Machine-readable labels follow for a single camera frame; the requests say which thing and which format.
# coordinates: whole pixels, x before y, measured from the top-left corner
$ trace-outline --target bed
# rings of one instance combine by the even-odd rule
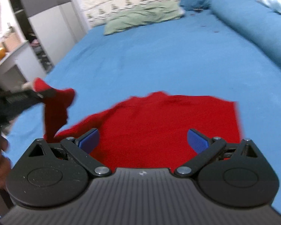
[[[242,1],[252,9],[229,10]],[[130,96],[156,91],[236,101],[243,136],[255,141],[278,174],[273,207],[281,213],[281,61],[258,47],[257,39],[233,20],[242,9],[250,20],[254,9],[266,8],[254,0],[213,0],[211,9],[187,11],[178,20],[108,36],[103,35],[104,26],[91,29],[46,77],[55,88],[77,91],[62,129]],[[12,163],[42,136],[42,106],[35,106],[18,118],[8,135]]]

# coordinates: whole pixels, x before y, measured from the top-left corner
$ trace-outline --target ribbed surface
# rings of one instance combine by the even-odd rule
[[[281,225],[269,206],[239,211],[205,199],[190,179],[168,169],[123,169],[95,179],[86,193],[64,207],[29,211],[16,207],[4,225]]]

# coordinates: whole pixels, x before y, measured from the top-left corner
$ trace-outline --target blue gripper pad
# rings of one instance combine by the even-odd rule
[[[91,129],[84,135],[75,140],[75,144],[85,151],[86,153],[91,153],[94,148],[99,144],[100,133],[98,129]]]
[[[187,132],[187,142],[197,154],[203,152],[209,147],[208,141],[191,129]]]

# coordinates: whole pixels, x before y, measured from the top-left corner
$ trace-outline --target human hand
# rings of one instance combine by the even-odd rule
[[[1,149],[0,149],[0,189],[5,189],[5,179],[11,171],[11,162],[8,158],[2,155],[2,151],[8,149],[8,141],[1,137]]]

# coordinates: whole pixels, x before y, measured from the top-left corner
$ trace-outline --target metal screw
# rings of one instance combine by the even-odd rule
[[[109,168],[105,166],[99,166],[95,168],[95,173],[96,174],[107,174],[109,172]]]
[[[191,173],[191,168],[187,166],[180,166],[177,168],[177,172],[179,174],[190,174]]]

